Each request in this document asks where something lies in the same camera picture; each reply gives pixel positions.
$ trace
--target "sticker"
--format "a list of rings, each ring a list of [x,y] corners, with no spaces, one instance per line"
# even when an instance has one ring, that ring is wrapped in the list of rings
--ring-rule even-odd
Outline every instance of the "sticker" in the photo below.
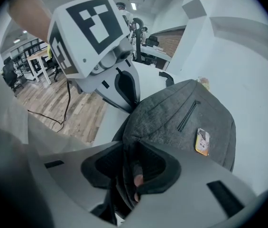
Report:
[[[98,55],[122,36],[108,0],[91,0],[66,9]]]
[[[49,44],[52,52],[55,55],[60,67],[65,74],[77,74],[78,70],[75,67],[68,51],[66,50],[65,44],[62,40],[56,23],[53,25],[52,33],[50,34]]]

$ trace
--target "backpack zipper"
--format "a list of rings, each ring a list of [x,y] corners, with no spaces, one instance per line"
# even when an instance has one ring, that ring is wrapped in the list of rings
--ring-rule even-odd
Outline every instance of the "backpack zipper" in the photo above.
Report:
[[[182,119],[181,123],[180,123],[180,124],[178,125],[178,127],[177,127],[177,130],[178,130],[179,132],[182,132],[182,130],[184,129],[184,127],[185,127],[187,121],[189,120],[189,118],[190,118],[190,116],[191,116],[193,110],[194,110],[195,107],[197,106],[197,104],[201,104],[200,101],[196,101],[196,100],[194,100],[194,102],[193,102],[191,108],[189,109],[189,111],[187,112],[187,114],[185,115],[185,117]]]

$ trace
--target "black strap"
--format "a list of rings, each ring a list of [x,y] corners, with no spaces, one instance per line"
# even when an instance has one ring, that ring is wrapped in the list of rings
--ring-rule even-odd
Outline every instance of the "black strap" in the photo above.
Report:
[[[175,84],[174,79],[173,79],[172,76],[170,76],[170,74],[167,74],[166,72],[159,72],[159,76],[167,78],[167,80],[166,80],[166,86],[167,87],[172,86],[172,85]]]

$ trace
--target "person's arm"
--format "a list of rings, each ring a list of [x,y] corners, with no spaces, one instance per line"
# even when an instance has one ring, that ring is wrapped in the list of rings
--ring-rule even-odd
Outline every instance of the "person's arm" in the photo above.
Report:
[[[9,15],[22,29],[48,43],[52,15],[42,0],[9,0]]]

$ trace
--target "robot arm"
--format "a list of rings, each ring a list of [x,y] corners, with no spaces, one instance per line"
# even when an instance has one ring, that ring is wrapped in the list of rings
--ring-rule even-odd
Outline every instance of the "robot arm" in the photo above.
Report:
[[[109,104],[131,113],[140,100],[140,88],[128,34],[113,0],[75,0],[54,11],[47,40],[79,92],[96,91]]]

